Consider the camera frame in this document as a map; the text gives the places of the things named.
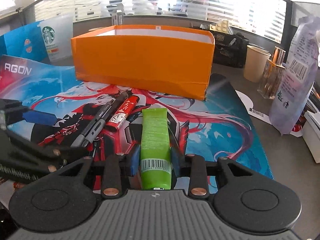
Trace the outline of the black marker pen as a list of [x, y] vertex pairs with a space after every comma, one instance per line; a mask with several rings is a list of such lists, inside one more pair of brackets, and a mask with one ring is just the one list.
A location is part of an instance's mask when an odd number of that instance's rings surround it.
[[104, 111], [102, 116], [94, 124], [93, 128], [90, 129], [88, 135], [85, 136], [81, 147], [86, 147], [88, 144], [91, 144], [93, 140], [99, 135], [101, 130], [104, 128], [107, 120], [115, 113], [115, 111], [121, 106], [121, 104], [130, 96], [131, 92], [128, 90], [122, 92], [112, 103], [108, 103], [109, 106], [107, 110]]

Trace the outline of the green cream tube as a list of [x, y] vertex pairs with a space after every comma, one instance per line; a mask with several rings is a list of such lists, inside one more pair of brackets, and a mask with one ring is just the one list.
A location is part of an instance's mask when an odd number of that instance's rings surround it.
[[140, 175], [142, 188], [171, 189], [171, 152], [166, 108], [142, 110]]

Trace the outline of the anime AGON desk mat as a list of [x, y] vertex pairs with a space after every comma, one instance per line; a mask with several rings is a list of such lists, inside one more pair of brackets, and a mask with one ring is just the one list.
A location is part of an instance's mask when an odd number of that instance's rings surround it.
[[[20, 101], [31, 114], [52, 113], [52, 126], [37, 124], [25, 113], [10, 125], [20, 136], [41, 146], [70, 146], [99, 108], [115, 99], [125, 87], [78, 81], [72, 66], [52, 66], [19, 57], [1, 57], [1, 97]], [[170, 133], [182, 153], [207, 161], [229, 157], [267, 177], [272, 172], [248, 110], [251, 103], [222, 75], [212, 74], [204, 101], [141, 89], [121, 127], [104, 127], [87, 149], [96, 161], [113, 153], [129, 153], [141, 140], [142, 110], [166, 108]]]

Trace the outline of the Starbucks translucent plastic cup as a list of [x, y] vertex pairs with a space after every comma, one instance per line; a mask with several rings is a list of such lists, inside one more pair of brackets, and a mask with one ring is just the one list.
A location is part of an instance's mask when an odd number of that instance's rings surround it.
[[73, 16], [64, 14], [42, 20], [40, 27], [50, 62], [60, 61], [72, 55]]

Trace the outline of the tall beige paper cup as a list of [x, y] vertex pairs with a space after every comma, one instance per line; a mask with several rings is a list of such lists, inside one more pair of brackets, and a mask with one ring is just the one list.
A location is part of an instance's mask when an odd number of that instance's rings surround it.
[[271, 54], [268, 51], [248, 45], [244, 66], [244, 78], [254, 83], [259, 82], [263, 75], [266, 61], [270, 57]]

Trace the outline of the orange cardboard box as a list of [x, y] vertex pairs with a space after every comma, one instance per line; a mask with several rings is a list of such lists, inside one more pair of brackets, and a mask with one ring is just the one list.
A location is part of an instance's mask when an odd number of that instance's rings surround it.
[[215, 38], [166, 25], [114, 25], [71, 38], [77, 79], [204, 100]]

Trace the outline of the black mesh desk organizer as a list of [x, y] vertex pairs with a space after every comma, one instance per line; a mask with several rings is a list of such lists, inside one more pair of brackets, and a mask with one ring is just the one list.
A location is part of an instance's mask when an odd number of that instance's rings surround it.
[[193, 29], [210, 31], [215, 38], [215, 49], [213, 63], [233, 68], [243, 68], [246, 62], [247, 46], [249, 39], [241, 33], [225, 34], [209, 30], [208, 27], [200, 25]]

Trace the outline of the amber glass perfume bottle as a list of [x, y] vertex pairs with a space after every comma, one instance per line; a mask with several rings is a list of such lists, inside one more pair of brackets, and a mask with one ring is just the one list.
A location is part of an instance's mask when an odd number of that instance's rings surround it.
[[270, 59], [266, 61], [261, 77], [258, 92], [265, 99], [273, 100], [281, 81], [281, 75], [285, 67], [283, 61], [286, 51], [275, 47]]

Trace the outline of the blue paper gift bag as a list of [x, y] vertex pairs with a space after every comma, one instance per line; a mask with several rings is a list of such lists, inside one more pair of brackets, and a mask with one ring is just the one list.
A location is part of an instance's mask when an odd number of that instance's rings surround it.
[[1, 36], [0, 55], [21, 57], [34, 61], [48, 59], [42, 38], [40, 21], [19, 27]]

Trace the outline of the gold chocolate box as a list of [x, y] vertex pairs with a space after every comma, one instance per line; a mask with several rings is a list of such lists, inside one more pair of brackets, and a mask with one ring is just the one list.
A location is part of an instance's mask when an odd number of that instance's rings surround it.
[[228, 20], [219, 20], [215, 25], [211, 24], [209, 29], [212, 31], [218, 31], [221, 33], [228, 34], [229, 33], [229, 22]]

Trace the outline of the purple plastic refill pouch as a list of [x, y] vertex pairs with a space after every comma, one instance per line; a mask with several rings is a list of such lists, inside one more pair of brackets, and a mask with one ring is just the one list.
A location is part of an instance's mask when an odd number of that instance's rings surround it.
[[298, 121], [318, 70], [319, 17], [303, 17], [298, 23], [268, 114], [270, 123], [281, 135], [290, 134]]

